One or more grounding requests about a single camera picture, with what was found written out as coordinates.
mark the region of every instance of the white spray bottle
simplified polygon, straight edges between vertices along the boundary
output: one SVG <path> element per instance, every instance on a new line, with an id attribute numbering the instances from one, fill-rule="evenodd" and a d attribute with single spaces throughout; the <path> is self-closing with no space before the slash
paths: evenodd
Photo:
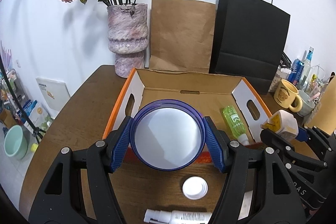
<path id="1" fill-rule="evenodd" d="M 147 209 L 144 222 L 154 224 L 208 224 L 212 213 L 154 211 Z"/>

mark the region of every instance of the pink textured vase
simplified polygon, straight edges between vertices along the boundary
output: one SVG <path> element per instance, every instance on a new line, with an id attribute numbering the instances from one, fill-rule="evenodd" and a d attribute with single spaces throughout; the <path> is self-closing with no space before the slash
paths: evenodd
<path id="1" fill-rule="evenodd" d="M 115 54 L 115 73 L 127 78 L 133 67 L 143 69 L 145 64 L 144 53 Z"/>
<path id="2" fill-rule="evenodd" d="M 148 47 L 147 4 L 107 7 L 108 48 L 115 56 L 115 72 L 127 78 L 133 67 L 144 68 L 143 50 Z"/>

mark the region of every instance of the green plastic bottle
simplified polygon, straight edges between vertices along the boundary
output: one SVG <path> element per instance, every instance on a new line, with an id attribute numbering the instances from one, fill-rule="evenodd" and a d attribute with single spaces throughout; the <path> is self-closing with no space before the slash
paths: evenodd
<path id="1" fill-rule="evenodd" d="M 231 105 L 221 109 L 221 114 L 224 121 L 231 129 L 232 135 L 242 144 L 249 145 L 249 140 L 246 135 L 246 128 L 241 121 L 236 109 Z"/>

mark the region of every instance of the mug handle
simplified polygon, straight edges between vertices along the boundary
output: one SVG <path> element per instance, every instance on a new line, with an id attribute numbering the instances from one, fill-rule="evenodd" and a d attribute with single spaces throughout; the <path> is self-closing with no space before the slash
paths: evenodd
<path id="1" fill-rule="evenodd" d="M 297 94 L 296 97 L 295 97 L 295 99 L 297 99 L 299 103 L 298 103 L 298 105 L 296 107 L 289 106 L 289 110 L 291 112 L 299 112 L 302 109 L 302 105 L 303 104 L 302 104 L 301 97 Z"/>

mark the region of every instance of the blue gripper pad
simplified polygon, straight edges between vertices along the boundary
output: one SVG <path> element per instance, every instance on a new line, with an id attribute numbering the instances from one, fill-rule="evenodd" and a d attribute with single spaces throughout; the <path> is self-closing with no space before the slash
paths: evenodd
<path id="1" fill-rule="evenodd" d="M 217 167 L 219 171 L 222 173 L 225 170 L 225 164 L 223 160 L 223 151 L 221 147 L 219 146 L 215 135 L 210 129 L 208 122 L 204 118 L 203 118 L 203 123 L 205 126 L 205 134 L 206 134 L 205 143 L 208 147 L 212 162 L 214 166 Z"/>
<path id="2" fill-rule="evenodd" d="M 308 141 L 308 135 L 307 135 L 307 130 L 305 130 L 302 127 L 299 127 L 299 133 L 296 136 L 296 139 L 300 142 L 306 142 Z"/>
<path id="3" fill-rule="evenodd" d="M 119 140 L 117 144 L 115 145 L 113 151 L 112 151 L 112 159 L 111 159 L 111 165 L 110 168 L 112 172 L 115 172 L 117 168 L 121 166 L 121 163 L 124 160 L 128 145 L 129 145 L 129 133 L 130 133 L 130 128 L 132 124 L 133 119 L 130 119 L 125 126 L 124 131 L 119 137 Z"/>

